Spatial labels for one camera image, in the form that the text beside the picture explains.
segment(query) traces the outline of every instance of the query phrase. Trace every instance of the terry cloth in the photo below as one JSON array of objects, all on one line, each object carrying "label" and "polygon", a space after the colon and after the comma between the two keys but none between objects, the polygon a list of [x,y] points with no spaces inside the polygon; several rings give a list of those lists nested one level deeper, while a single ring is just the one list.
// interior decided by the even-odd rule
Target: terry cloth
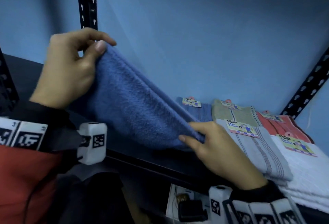
[{"label": "terry cloth", "polygon": [[284,121],[284,123],[265,118],[259,112],[257,112],[257,115],[262,125],[265,129],[267,129],[270,135],[279,134],[284,136],[291,136],[303,140],[306,143],[314,143],[309,135],[302,131],[292,119],[292,117],[288,115],[279,116]]},{"label": "terry cloth", "polygon": [[110,45],[96,65],[94,84],[72,110],[152,149],[184,149],[179,135],[204,142],[204,136],[187,123],[198,120]]},{"label": "terry cloth", "polygon": [[188,105],[182,104],[183,98],[178,97],[176,99],[176,102],[180,104],[186,111],[188,111],[193,117],[198,119],[200,122],[209,122],[212,121],[212,115],[211,115],[211,104],[204,104],[201,103],[200,107],[192,107]]},{"label": "terry cloth", "polygon": [[272,136],[283,156],[288,161],[294,179],[280,187],[298,204],[329,213],[329,157],[315,144],[307,145],[317,157],[301,154],[284,147],[277,136]]},{"label": "terry cloth", "polygon": [[264,127],[254,127],[259,136],[256,138],[231,133],[224,120],[217,119],[216,122],[225,128],[240,149],[265,176],[289,181],[293,179],[286,159]]},{"label": "terry cloth", "polygon": [[251,107],[241,107],[241,110],[232,110],[222,105],[219,99],[215,99],[212,105],[212,119],[228,119],[249,124],[251,126],[262,126],[256,110]]}]

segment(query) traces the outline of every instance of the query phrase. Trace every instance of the product tag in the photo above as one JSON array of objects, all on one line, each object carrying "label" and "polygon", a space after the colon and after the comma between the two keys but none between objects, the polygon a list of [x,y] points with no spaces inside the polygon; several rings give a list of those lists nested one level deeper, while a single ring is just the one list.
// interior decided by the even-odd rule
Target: product tag
[{"label": "product tag", "polygon": [[201,107],[201,102],[192,100],[190,98],[183,98],[182,104],[192,106],[192,107]]},{"label": "product tag", "polygon": [[284,121],[282,120],[282,118],[280,118],[278,116],[274,116],[274,115],[271,115],[271,114],[268,114],[268,113],[264,113],[264,112],[260,112],[260,114],[263,117],[265,117],[265,118],[268,118],[268,119],[271,119],[271,120],[275,120],[275,121],[284,123]]},{"label": "product tag", "polygon": [[229,108],[229,109],[233,109],[233,110],[242,110],[240,106],[237,106],[235,104],[232,103],[228,103],[225,101],[221,101],[222,105],[224,105],[225,107]]},{"label": "product tag", "polygon": [[249,124],[244,124],[232,120],[225,119],[226,124],[232,133],[241,134],[241,135],[247,135],[252,137],[259,137],[253,127],[251,127]]},{"label": "product tag", "polygon": [[287,150],[292,150],[292,151],[302,153],[305,155],[317,157],[315,155],[315,153],[310,149],[310,147],[308,147],[308,145],[303,140],[296,139],[296,138],[289,137],[289,136],[283,136],[283,135],[279,135],[279,134],[277,134],[277,136],[280,138],[283,146]]}]

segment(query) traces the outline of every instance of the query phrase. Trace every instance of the fingernail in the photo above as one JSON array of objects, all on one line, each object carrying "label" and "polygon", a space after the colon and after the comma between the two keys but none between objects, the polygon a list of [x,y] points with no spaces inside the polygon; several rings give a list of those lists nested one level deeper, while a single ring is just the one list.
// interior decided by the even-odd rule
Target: fingernail
[{"label": "fingernail", "polygon": [[178,139],[181,140],[182,142],[185,142],[185,137],[183,135],[179,135]]},{"label": "fingernail", "polygon": [[96,51],[103,53],[106,50],[106,42],[104,40],[100,40],[95,45]]}]

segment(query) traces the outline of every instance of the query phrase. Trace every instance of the hand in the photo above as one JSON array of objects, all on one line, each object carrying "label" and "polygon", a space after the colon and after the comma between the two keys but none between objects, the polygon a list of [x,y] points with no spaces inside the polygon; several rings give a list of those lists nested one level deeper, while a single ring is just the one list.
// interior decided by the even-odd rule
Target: hand
[{"label": "hand", "polygon": [[[94,81],[95,62],[105,52],[106,42],[116,45],[109,35],[92,28],[53,35],[30,101],[64,109],[84,95]],[[81,50],[86,50],[82,58],[78,54]]]},{"label": "hand", "polygon": [[178,138],[195,151],[198,158],[212,172],[243,190],[256,189],[267,184],[261,172],[241,151],[223,126],[215,122],[190,122],[191,127],[206,135],[202,144],[190,136]]}]

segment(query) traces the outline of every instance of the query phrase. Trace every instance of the black sleeve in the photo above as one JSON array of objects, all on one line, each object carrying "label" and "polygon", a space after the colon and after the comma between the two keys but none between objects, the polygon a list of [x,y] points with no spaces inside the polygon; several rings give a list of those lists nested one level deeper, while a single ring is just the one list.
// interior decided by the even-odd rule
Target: black sleeve
[{"label": "black sleeve", "polygon": [[81,144],[82,138],[65,110],[57,110],[29,101],[19,102],[9,118],[48,125],[39,151],[76,150]]},{"label": "black sleeve", "polygon": [[231,193],[231,200],[239,200],[244,202],[273,202],[285,198],[277,185],[269,180],[268,184],[258,189],[240,190],[235,189]]}]

